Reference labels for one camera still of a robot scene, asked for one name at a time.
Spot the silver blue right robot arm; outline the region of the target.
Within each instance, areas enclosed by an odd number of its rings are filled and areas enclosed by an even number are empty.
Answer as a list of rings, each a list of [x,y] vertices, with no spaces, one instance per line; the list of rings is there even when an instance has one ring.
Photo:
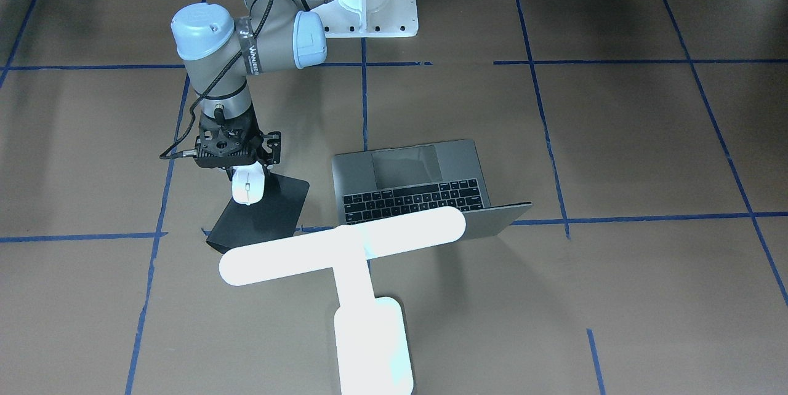
[[[256,162],[277,165],[281,132],[262,132],[248,76],[300,70],[326,60],[326,31],[315,8],[335,0],[244,0],[247,15],[234,18],[219,4],[180,9],[170,28],[197,98],[183,136],[198,126],[195,146],[163,160],[193,158],[202,168],[233,170]]]

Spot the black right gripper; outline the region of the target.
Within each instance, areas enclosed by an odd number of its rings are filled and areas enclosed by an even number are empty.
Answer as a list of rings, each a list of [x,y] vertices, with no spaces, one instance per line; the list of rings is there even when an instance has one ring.
[[[202,114],[195,162],[200,168],[228,169],[255,162],[275,166],[281,157],[281,139],[281,132],[262,132],[255,114],[240,114],[222,122]]]

